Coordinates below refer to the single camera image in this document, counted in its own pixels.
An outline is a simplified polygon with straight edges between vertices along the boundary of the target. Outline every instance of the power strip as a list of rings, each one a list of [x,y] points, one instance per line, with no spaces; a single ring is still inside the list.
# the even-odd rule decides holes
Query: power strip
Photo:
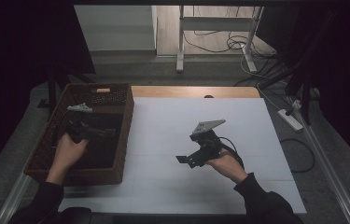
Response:
[[[282,119],[285,120],[285,122],[287,122],[287,124],[289,124],[291,126],[291,128],[294,129],[294,131],[299,131],[301,130],[303,127],[302,125],[296,120],[294,119],[293,116],[291,115],[286,115],[286,110],[285,109],[281,109],[277,112],[277,114],[282,117]]]

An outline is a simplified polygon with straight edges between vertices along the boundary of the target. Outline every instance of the person's left hand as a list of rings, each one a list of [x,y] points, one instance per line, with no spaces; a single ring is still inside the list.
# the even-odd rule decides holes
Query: person's left hand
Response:
[[[73,142],[68,133],[65,133],[56,147],[55,159],[49,169],[47,182],[61,185],[67,171],[72,167],[85,153],[88,140],[81,140],[78,144]]]

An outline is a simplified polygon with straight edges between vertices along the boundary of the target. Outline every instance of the person's right hand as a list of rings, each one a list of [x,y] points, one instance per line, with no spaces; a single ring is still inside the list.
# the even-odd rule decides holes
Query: person's right hand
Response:
[[[89,140],[83,139],[79,143],[73,142],[68,133],[65,133],[56,147],[55,158],[49,169],[46,181],[61,185],[67,171],[85,153]]]
[[[207,161],[205,164],[211,165],[220,174],[226,176],[236,184],[241,183],[247,178],[247,173],[241,164],[224,148],[221,149],[220,156],[217,159]]]

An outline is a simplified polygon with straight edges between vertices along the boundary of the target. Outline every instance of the mechanical part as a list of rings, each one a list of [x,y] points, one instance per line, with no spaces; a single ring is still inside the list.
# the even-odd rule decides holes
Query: mechanical part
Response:
[[[193,142],[200,145],[200,149],[189,156],[176,156],[177,160],[180,163],[187,163],[191,168],[194,168],[195,166],[204,166],[205,162],[218,158],[221,149],[225,148],[233,155],[241,166],[244,167],[244,163],[238,153],[232,148],[222,144],[212,130],[224,122],[224,119],[200,122],[194,132],[192,132],[192,135],[189,136]]]
[[[76,111],[76,112],[92,113],[92,108],[85,105],[85,103],[83,103],[82,105],[70,105],[67,107],[67,110]]]
[[[92,119],[94,119],[93,114],[86,116],[85,113],[76,112],[72,119],[69,120],[66,131],[69,133],[75,143],[79,143],[82,139],[102,141],[107,137],[114,137],[116,135],[116,129],[101,130],[92,128],[90,125]]]

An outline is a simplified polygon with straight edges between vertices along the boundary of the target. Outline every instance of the sleeve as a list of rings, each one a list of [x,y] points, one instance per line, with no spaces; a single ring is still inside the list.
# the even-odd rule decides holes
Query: sleeve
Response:
[[[303,223],[282,196],[262,189],[253,173],[234,189],[244,196],[247,216],[253,223]]]
[[[8,223],[32,224],[43,223],[47,220],[50,220],[49,223],[54,223],[62,199],[62,186],[49,182],[40,183],[33,201],[29,206],[17,211]]]

